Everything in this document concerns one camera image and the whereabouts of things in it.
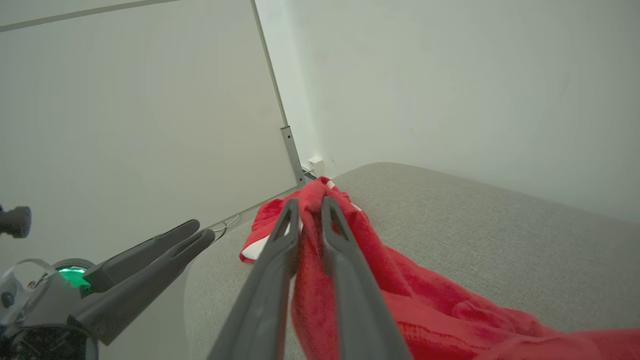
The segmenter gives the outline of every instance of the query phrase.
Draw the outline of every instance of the whiteboard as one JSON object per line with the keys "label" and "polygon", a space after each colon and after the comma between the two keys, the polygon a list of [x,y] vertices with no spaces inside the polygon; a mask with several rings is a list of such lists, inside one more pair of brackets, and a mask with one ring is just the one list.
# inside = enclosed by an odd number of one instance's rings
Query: whiteboard
{"label": "whiteboard", "polygon": [[103,261],[296,185],[249,0],[180,0],[0,33],[0,204],[24,258]]}

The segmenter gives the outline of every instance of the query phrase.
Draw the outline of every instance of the power outlet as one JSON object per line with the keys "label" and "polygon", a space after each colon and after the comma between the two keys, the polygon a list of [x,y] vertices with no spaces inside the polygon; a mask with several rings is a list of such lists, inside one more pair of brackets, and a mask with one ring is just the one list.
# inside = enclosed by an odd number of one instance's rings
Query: power outlet
{"label": "power outlet", "polygon": [[318,157],[314,156],[308,160],[309,164],[309,172],[315,177],[325,176],[326,172],[324,171],[324,161]]}

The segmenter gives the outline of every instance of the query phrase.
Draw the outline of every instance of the metal bracket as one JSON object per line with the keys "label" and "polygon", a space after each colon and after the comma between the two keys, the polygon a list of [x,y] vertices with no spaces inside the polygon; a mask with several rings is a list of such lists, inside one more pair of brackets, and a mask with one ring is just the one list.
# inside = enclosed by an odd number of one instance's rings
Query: metal bracket
{"label": "metal bracket", "polygon": [[307,182],[305,181],[304,171],[302,171],[302,166],[300,165],[296,142],[293,141],[291,126],[281,127],[280,130],[282,132],[282,138],[284,139],[284,145],[287,147],[287,154],[289,155],[289,161],[291,162],[293,176],[296,178],[296,186],[298,189],[302,189],[305,187]]}

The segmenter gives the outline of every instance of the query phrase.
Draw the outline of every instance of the red cloth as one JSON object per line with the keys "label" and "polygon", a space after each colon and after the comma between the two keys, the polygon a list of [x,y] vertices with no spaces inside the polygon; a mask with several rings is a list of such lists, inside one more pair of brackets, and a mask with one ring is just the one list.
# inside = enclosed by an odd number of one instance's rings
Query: red cloth
{"label": "red cloth", "polygon": [[[640,359],[640,329],[555,331],[419,267],[384,246],[364,212],[323,182],[290,196],[299,198],[304,226],[291,316],[308,359],[339,358],[333,286],[320,258],[320,210],[327,195],[340,205],[414,358]],[[261,207],[252,230],[260,231],[259,236],[270,233],[285,203],[273,200]]]}

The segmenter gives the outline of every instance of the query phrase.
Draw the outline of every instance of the red garment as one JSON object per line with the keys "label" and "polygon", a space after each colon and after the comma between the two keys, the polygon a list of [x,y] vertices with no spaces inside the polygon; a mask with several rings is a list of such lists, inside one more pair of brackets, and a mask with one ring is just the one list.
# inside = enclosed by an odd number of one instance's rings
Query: red garment
{"label": "red garment", "polygon": [[[340,205],[414,358],[640,359],[640,329],[555,331],[419,267],[384,246],[364,212],[327,181],[319,179],[290,196],[299,198],[304,226],[291,316],[307,359],[339,358],[333,286],[319,255],[321,204],[327,195]],[[245,247],[273,230],[287,199],[261,207],[252,228],[257,235],[252,233]]]}

